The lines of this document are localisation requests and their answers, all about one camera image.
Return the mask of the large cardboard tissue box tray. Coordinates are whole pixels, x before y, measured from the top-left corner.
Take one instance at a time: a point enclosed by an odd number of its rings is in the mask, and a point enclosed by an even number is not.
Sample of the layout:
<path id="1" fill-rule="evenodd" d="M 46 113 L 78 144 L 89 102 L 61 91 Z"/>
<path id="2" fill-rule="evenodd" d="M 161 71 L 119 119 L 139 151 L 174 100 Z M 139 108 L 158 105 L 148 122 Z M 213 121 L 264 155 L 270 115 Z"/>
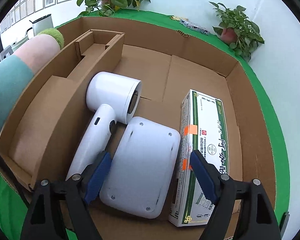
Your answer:
<path id="1" fill-rule="evenodd" d="M 242 65 L 196 37 L 80 17 L 0 63 L 0 214 L 17 239 L 280 239 Z"/>

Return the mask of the pastel striped plush pillow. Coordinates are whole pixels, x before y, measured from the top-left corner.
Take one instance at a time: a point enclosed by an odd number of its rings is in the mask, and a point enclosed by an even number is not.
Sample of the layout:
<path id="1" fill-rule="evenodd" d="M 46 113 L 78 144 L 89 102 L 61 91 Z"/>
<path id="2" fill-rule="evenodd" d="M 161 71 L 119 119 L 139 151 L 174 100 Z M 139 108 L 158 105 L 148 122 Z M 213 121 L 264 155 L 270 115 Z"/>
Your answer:
<path id="1" fill-rule="evenodd" d="M 45 29 L 0 62 L 0 132 L 23 90 L 63 47 L 62 33 Z"/>

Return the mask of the small brown cardboard insert box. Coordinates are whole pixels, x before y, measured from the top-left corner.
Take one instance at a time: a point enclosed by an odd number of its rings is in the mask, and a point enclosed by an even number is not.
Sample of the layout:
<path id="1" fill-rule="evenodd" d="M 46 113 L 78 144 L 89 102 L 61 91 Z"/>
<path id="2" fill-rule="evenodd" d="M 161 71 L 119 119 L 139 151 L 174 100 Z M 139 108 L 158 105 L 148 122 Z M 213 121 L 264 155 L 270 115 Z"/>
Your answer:
<path id="1" fill-rule="evenodd" d="M 124 34 L 89 30 L 66 45 L 22 92 L 0 133 L 0 155 L 21 183 L 66 178 L 91 117 L 90 80 L 121 60 Z"/>

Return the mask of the yellow small object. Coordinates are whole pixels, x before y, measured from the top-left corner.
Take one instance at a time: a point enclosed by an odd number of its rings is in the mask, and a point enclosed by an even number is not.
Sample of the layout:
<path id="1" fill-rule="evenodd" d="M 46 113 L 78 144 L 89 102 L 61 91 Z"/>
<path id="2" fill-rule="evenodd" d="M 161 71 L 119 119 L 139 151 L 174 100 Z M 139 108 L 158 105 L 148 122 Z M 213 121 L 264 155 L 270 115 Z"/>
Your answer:
<path id="1" fill-rule="evenodd" d="M 178 17 L 178 16 L 170 16 L 170 19 L 174 20 L 174 21 L 188 21 L 188 18 L 184 18 L 184 17 Z"/>

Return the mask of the white hair dryer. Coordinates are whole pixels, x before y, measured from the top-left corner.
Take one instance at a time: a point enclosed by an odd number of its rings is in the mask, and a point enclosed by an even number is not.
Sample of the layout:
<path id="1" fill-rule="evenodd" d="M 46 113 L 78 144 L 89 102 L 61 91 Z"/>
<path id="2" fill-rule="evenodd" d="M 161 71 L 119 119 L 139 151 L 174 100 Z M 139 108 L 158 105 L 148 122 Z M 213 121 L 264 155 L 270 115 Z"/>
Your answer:
<path id="1" fill-rule="evenodd" d="M 89 83 L 87 107 L 94 112 L 74 155 L 66 179 L 81 174 L 105 150 L 116 124 L 128 124 L 134 116 L 142 81 L 109 72 L 99 72 Z"/>

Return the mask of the green tablecloth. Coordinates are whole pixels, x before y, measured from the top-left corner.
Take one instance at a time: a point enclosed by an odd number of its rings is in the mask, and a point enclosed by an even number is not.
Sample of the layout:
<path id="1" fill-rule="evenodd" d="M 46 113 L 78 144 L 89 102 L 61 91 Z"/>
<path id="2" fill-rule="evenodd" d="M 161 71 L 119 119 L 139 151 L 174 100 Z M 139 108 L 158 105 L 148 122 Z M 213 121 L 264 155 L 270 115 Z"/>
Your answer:
<path id="1" fill-rule="evenodd" d="M 181 103 L 193 89 L 221 99 L 227 126 L 230 176 L 257 178 L 277 220 L 288 209 L 288 159 L 281 127 L 252 68 L 214 36 L 194 34 L 167 16 L 124 10 L 118 17 L 80 17 L 59 27 L 65 46 L 89 30 L 124 34 L 113 73 L 142 81 L 136 116 L 179 129 Z"/>

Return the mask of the right potted green plant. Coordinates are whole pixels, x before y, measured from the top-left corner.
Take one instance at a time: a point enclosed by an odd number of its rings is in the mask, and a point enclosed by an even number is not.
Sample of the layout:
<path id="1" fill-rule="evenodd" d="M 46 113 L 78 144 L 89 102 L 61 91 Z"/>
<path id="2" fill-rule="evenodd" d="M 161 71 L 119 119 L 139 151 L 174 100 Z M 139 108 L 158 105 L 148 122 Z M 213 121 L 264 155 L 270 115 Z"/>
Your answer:
<path id="1" fill-rule="evenodd" d="M 221 20 L 218 26 L 213 27 L 213 31 L 230 50 L 235 52 L 235 55 L 247 62 L 250 61 L 252 53 L 260 44 L 264 44 L 258 25 L 249 20 L 245 14 L 246 9 L 241 5 L 230 9 L 223 3 L 210 4 Z"/>

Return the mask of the black phone on table edge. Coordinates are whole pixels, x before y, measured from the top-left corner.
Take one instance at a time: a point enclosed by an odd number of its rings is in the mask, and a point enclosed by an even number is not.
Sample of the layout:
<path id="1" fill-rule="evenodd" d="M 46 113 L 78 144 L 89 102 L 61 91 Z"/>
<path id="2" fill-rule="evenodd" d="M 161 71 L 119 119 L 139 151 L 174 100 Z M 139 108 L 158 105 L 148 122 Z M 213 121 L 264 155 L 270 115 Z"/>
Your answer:
<path id="1" fill-rule="evenodd" d="M 281 222 L 280 222 L 280 226 L 279 226 L 281 237 L 283 237 L 283 235 L 285 233 L 289 218 L 290 218 L 290 214 L 288 211 L 285 212 L 281 218 Z"/>

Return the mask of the white mug with black lid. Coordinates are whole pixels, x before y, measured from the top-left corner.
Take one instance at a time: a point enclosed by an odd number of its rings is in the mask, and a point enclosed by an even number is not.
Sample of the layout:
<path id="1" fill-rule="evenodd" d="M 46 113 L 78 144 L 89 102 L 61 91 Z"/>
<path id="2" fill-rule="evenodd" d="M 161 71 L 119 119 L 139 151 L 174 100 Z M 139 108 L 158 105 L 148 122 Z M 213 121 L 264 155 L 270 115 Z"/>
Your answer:
<path id="1" fill-rule="evenodd" d="M 45 15 L 33 22 L 32 23 L 32 27 L 30 27 L 29 29 L 27 29 L 25 35 L 27 35 L 27 33 L 32 30 L 33 31 L 33 35 L 36 36 L 38 35 L 41 31 L 44 31 L 45 29 L 50 29 L 53 28 L 53 21 L 52 21 L 52 17 L 51 14 Z"/>

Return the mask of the patterned small pouch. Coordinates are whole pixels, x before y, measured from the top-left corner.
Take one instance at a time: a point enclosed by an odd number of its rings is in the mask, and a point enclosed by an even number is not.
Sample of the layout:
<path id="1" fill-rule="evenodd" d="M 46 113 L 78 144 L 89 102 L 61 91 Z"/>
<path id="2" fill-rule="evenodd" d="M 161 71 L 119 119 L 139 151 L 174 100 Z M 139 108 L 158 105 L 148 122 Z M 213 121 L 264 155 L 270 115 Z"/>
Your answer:
<path id="1" fill-rule="evenodd" d="M 199 25 L 196 25 L 196 24 L 194 24 L 190 21 L 180 19 L 179 23 L 182 24 L 183 26 L 185 26 L 186 28 L 188 28 L 190 30 L 193 30 L 193 31 L 196 31 L 196 32 L 199 32 L 201 34 L 204 34 L 204 35 L 209 35 L 210 34 L 210 32 L 207 29 L 205 29 L 205 28 L 203 28 Z"/>

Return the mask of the white green medicine box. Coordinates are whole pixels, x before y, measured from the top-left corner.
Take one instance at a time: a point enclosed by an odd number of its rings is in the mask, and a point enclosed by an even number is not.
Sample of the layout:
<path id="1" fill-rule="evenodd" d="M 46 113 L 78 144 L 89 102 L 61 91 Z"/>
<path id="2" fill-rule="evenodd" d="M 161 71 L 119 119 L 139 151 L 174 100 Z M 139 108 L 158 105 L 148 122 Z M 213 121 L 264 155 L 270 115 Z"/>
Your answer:
<path id="1" fill-rule="evenodd" d="M 229 149 L 221 100 L 189 90 L 181 104 L 180 148 L 169 221 L 177 227 L 205 225 L 214 205 L 205 197 L 190 165 L 198 150 L 221 174 L 229 172 Z"/>

